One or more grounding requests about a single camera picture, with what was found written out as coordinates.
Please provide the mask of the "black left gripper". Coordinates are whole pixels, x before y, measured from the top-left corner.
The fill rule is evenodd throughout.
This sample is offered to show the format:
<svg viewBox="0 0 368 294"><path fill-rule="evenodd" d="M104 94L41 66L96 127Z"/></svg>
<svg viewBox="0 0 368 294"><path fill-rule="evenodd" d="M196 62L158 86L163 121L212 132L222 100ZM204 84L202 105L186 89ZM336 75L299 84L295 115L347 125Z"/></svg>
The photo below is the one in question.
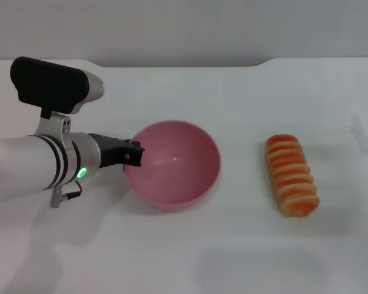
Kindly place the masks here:
<svg viewBox="0 0 368 294"><path fill-rule="evenodd" d="M142 155L145 149L139 141L124 140L94 133L89 133L88 135L96 141L99 147L101 153L99 168L117 164L134 167L142 165Z"/></svg>

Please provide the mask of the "orange striped bread roll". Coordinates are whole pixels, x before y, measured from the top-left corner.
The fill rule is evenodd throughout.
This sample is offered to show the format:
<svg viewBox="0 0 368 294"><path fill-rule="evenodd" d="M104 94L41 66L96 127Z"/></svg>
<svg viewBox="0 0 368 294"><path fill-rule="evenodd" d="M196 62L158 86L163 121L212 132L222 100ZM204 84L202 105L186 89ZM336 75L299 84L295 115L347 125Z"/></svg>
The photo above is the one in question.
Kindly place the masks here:
<svg viewBox="0 0 368 294"><path fill-rule="evenodd" d="M272 192L286 217L307 217L320 204L311 169L299 140L289 134L265 142L265 160Z"/></svg>

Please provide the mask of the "pink bowl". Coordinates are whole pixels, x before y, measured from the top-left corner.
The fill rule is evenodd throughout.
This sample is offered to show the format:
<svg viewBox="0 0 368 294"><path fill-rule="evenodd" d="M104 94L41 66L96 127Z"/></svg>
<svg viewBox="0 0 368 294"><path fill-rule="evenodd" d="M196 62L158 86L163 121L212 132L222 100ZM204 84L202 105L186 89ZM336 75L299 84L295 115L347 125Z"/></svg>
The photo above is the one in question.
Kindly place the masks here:
<svg viewBox="0 0 368 294"><path fill-rule="evenodd" d="M141 166L124 165L130 188L148 205L167 212L197 205L216 185L221 154L202 128L185 121L161 121L140 130L132 141L144 151Z"/></svg>

